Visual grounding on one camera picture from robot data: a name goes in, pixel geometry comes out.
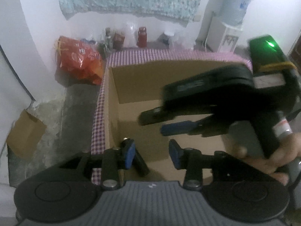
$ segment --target cardboard box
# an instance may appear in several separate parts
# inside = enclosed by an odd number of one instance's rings
[[[45,130],[46,125],[42,121],[23,110],[10,131],[6,143],[16,156],[29,160]]]
[[[143,65],[121,66],[106,71],[104,125],[106,149],[119,147],[124,137],[135,140],[136,148],[146,161],[151,173],[140,178],[131,168],[124,172],[125,180],[179,180],[183,181],[185,170],[176,170],[169,157],[168,144],[175,139],[182,148],[196,148],[203,154],[213,155],[216,150],[225,150],[220,136],[176,135],[163,137],[160,134],[162,123],[140,126],[139,114],[161,105],[161,88],[208,70],[240,62],[217,62],[199,60],[156,61]],[[202,116],[177,117],[169,121],[196,121]],[[211,176],[204,171],[204,178]]]

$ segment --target red plastic bag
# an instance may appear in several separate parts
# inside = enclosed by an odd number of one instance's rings
[[[58,40],[58,64],[79,80],[88,79],[93,84],[101,84],[104,73],[102,58],[87,43],[61,36]]]

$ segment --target white wall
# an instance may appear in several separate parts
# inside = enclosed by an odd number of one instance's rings
[[[31,103],[0,52],[0,151],[5,144],[12,124]]]
[[[17,208],[14,204],[15,188],[9,185],[0,184],[0,225],[14,226],[18,222],[16,220]]]
[[[28,29],[20,0],[0,0],[0,18],[0,45],[32,96],[41,100],[61,94],[64,87],[47,70]],[[48,29],[40,28],[40,33],[46,34]]]
[[[199,13],[203,14],[207,3],[208,0],[201,0]],[[121,29],[126,22],[135,22],[138,27],[146,26],[148,41],[156,40],[166,29],[184,31],[187,37],[196,40],[202,24],[202,22],[190,22],[184,27],[180,23],[163,21],[154,17],[136,17],[130,14],[100,14],[97,12],[77,13],[68,20],[72,37],[88,38],[93,36],[96,40],[103,36],[106,27]]]
[[[56,71],[54,43],[61,35],[71,36],[58,0],[20,0],[28,29],[51,74]]]
[[[270,34],[286,54],[301,30],[301,0],[253,0],[243,26],[239,45],[246,46],[249,38]]]

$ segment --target checkered tablecloth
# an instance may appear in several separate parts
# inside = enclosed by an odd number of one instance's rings
[[[234,61],[244,62],[249,69],[252,70],[252,63],[249,60],[243,59],[233,53],[205,53],[201,51],[192,50],[159,50],[159,49],[133,49],[114,52],[107,60],[106,68],[118,67],[132,64],[151,63],[156,60],[210,60],[210,61]],[[105,150],[105,136],[103,123],[103,102],[104,102],[104,85],[106,79],[104,77],[102,87],[100,89],[97,108],[94,115],[94,123],[92,130],[92,145],[91,153],[100,154]],[[100,183],[101,169],[94,169],[92,175],[92,182]]]

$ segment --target dark bottle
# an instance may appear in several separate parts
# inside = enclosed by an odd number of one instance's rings
[[[138,47],[147,47],[147,33],[146,27],[140,27],[138,31]]]

